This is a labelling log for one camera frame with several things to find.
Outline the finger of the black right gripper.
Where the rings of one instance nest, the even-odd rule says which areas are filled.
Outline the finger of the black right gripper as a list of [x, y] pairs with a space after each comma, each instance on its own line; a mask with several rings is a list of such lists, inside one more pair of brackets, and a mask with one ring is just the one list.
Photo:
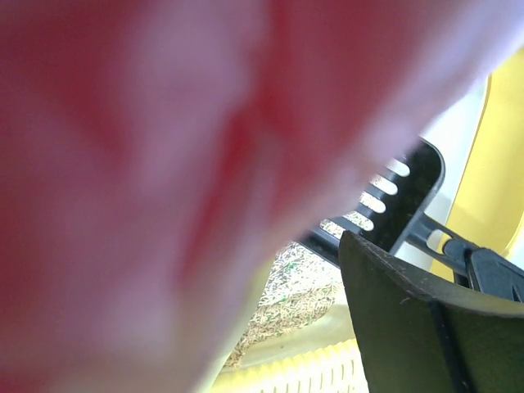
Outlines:
[[471, 289], [523, 302], [523, 270], [496, 252], [451, 239], [444, 245], [444, 254], [454, 262], [463, 262]]

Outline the yellow litter box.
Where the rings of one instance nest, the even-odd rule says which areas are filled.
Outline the yellow litter box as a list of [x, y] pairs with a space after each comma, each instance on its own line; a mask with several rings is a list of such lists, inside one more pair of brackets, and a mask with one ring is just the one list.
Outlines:
[[[449, 224], [444, 226], [467, 243], [490, 249], [509, 262], [522, 238], [523, 68], [517, 60], [508, 62], [490, 78], [480, 125]], [[448, 240], [449, 235], [437, 231], [430, 236], [428, 245], [443, 251]], [[407, 243], [395, 257], [471, 289], [467, 274], [455, 273]], [[344, 311], [350, 316], [346, 291], [345, 299]], [[345, 330], [355, 333], [351, 316]], [[220, 375], [213, 389], [216, 392], [371, 392], [356, 336], [334, 346]]]

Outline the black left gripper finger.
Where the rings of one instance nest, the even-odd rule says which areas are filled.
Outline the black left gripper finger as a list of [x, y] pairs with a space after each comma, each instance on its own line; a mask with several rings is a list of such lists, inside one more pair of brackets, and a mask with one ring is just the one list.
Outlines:
[[343, 233], [341, 275], [371, 392], [521, 392], [523, 305]]

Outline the black litter scoop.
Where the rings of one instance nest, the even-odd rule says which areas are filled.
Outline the black litter scoop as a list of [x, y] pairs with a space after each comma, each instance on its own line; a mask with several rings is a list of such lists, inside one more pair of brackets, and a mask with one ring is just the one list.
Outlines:
[[[364, 189], [367, 204], [361, 201], [350, 213], [326, 219], [343, 230], [339, 237], [318, 224], [298, 243], [343, 269], [366, 262], [389, 266], [407, 243], [464, 276], [467, 263], [463, 248], [467, 242], [426, 214], [444, 180], [443, 156], [432, 144], [422, 141], [415, 151], [394, 162], [406, 172], [384, 167]], [[458, 257], [429, 247], [428, 240], [437, 231], [459, 243]]]

